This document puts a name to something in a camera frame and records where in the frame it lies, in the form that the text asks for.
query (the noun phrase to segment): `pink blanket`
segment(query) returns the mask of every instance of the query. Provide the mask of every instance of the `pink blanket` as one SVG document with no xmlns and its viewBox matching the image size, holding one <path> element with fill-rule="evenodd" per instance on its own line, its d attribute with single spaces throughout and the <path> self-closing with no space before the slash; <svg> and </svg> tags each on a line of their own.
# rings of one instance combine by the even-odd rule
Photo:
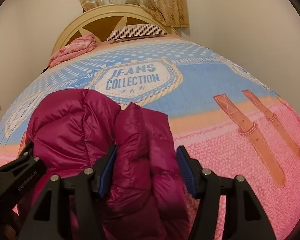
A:
<svg viewBox="0 0 300 240">
<path fill-rule="evenodd" d="M 82 54 L 92 51 L 97 46 L 93 34 L 87 34 L 75 39 L 67 46 L 56 51 L 50 58 L 48 67 L 52 68 L 61 62 L 73 59 Z"/>
</svg>

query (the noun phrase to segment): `wall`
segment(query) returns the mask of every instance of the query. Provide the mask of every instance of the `wall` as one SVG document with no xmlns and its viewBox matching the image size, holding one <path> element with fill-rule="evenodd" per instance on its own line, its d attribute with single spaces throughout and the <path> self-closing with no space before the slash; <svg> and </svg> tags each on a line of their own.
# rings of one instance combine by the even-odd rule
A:
<svg viewBox="0 0 300 240">
<path fill-rule="evenodd" d="M 187 0 L 185 38 L 244 67 L 300 115 L 300 16 L 288 0 Z"/>
<path fill-rule="evenodd" d="M 46 68 L 62 30 L 82 14 L 78 0 L 5 0 L 0 7 L 0 120 Z"/>
</svg>

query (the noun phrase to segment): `bedspread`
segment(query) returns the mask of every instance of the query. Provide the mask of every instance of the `bedspread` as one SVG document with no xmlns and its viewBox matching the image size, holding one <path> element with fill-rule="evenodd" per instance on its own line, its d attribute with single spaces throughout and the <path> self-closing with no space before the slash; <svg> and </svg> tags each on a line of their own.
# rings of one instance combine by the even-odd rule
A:
<svg viewBox="0 0 300 240">
<path fill-rule="evenodd" d="M 175 36 L 100 44 L 48 69 L 13 102 L 0 123 L 0 166 L 16 158 L 29 118 L 48 94 L 99 91 L 122 109 L 135 102 L 166 113 L 175 148 L 219 176 L 244 175 L 278 240 L 300 218 L 300 118 L 243 68 Z M 190 218 L 198 202 L 187 195 Z M 221 239 L 225 198 L 215 239 Z"/>
</svg>

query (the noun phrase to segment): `striped pillow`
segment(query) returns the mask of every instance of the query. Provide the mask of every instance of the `striped pillow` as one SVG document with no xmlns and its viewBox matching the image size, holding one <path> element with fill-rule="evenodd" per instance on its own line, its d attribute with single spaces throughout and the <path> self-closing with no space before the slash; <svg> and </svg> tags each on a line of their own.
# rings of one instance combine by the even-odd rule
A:
<svg viewBox="0 0 300 240">
<path fill-rule="evenodd" d="M 126 41 L 129 38 L 142 39 L 148 36 L 157 37 L 167 34 L 163 29 L 154 24 L 127 25 L 113 31 L 108 37 L 108 41 Z"/>
</svg>

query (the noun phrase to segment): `cream headboard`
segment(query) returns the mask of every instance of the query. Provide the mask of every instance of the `cream headboard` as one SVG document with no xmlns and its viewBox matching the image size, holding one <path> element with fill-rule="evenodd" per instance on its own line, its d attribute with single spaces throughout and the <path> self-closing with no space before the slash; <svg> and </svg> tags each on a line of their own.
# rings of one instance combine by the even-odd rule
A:
<svg viewBox="0 0 300 240">
<path fill-rule="evenodd" d="M 169 34 L 176 30 L 156 21 L 140 6 L 132 4 L 104 5 L 85 12 L 68 25 L 55 43 L 52 54 L 85 34 L 93 33 L 96 41 L 106 41 L 110 33 L 126 25 L 151 23 L 160 26 Z"/>
</svg>

